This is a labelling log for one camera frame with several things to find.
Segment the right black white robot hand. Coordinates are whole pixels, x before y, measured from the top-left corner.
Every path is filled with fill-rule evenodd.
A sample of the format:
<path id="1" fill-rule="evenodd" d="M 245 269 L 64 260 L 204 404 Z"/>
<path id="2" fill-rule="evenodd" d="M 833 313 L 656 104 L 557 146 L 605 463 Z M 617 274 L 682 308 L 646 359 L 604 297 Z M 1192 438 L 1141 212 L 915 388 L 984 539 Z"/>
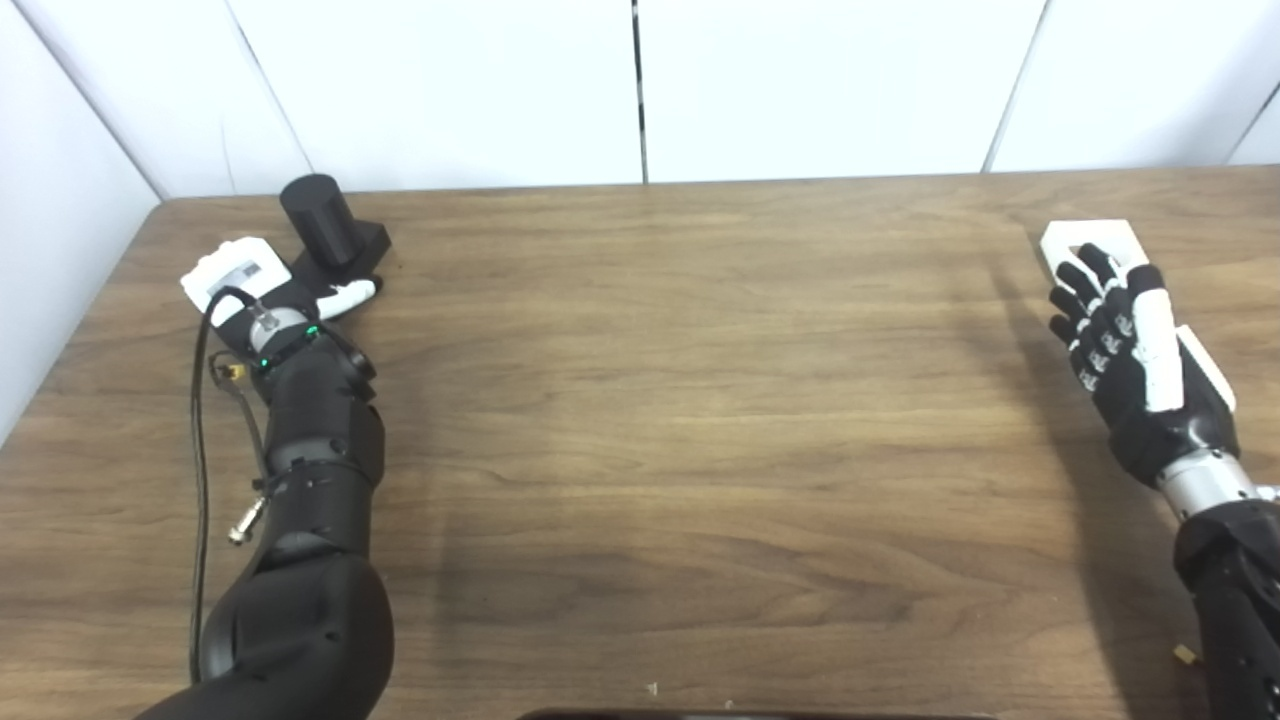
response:
<path id="1" fill-rule="evenodd" d="M 1125 473 L 1153 487 L 1197 454 L 1242 454 L 1229 386 L 1176 323 L 1161 270 L 1128 269 L 1083 243 L 1053 269 L 1048 328 L 1108 433 Z"/>

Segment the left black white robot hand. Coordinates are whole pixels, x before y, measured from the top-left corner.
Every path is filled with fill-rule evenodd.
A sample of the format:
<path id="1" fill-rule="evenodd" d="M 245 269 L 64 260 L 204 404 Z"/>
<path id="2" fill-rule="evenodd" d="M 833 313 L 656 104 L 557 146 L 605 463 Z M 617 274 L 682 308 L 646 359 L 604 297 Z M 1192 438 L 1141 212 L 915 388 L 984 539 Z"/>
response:
<path id="1" fill-rule="evenodd" d="M 381 288 L 372 275 L 338 279 L 307 254 L 289 265 L 266 240 L 252 236 L 219 245 L 179 283 L 196 310 L 210 314 L 212 332 L 239 354 L 262 350 L 285 328 L 335 319 Z"/>

